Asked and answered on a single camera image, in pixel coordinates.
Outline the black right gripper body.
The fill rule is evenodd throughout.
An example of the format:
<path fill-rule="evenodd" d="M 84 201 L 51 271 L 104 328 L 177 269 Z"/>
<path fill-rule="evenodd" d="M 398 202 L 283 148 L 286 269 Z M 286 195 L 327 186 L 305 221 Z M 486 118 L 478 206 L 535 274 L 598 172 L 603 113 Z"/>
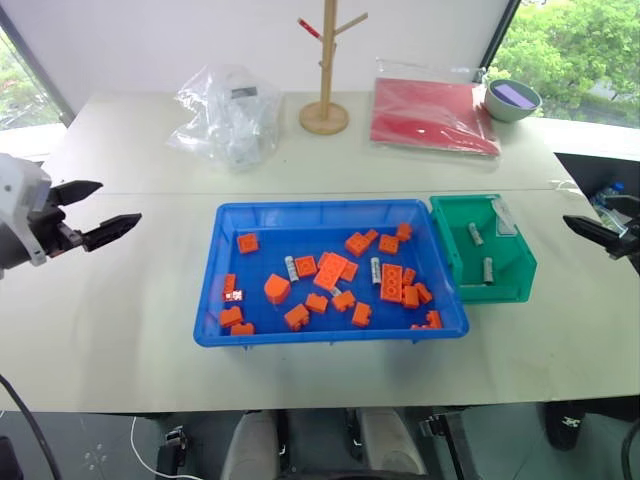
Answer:
<path fill-rule="evenodd" d="M 621 236 L 620 258 L 627 258 L 637 273 L 639 269 L 639 214 L 636 213 L 628 222 L 624 224 L 625 232 Z"/>

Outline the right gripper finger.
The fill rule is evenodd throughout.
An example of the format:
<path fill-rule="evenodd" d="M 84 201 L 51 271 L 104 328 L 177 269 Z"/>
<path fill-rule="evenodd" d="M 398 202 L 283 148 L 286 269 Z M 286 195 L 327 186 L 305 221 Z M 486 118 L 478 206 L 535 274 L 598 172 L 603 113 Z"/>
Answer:
<path fill-rule="evenodd" d="M 625 255 L 620 236 L 600 223 L 585 216 L 564 215 L 564 223 L 577 235 L 605 248 L 611 258 Z"/>
<path fill-rule="evenodd" d="M 606 195 L 604 205 L 609 210 L 616 210 L 625 216 L 638 216 L 640 199 L 632 195 Z"/>

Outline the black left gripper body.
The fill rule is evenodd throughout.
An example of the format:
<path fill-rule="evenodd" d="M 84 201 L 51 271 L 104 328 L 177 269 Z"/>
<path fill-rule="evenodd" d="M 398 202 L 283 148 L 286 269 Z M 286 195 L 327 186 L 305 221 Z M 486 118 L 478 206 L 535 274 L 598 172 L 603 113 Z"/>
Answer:
<path fill-rule="evenodd" d="M 76 203 L 75 194 L 51 192 L 40 211 L 28 215 L 29 226 L 45 255 L 55 258 L 82 245 L 82 233 L 65 224 L 66 214 L 62 206 Z"/>

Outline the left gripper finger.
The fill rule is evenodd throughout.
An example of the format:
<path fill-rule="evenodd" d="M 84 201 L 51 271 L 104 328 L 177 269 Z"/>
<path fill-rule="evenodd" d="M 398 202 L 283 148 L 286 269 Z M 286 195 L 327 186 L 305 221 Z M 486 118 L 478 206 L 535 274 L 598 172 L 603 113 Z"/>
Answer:
<path fill-rule="evenodd" d="M 118 215 L 82 234 L 82 246 L 85 251 L 94 251 L 126 235 L 141 220 L 142 214 Z"/>
<path fill-rule="evenodd" d="M 75 180 L 51 188 L 51 204 L 67 206 L 86 199 L 103 187 L 101 182 Z"/>

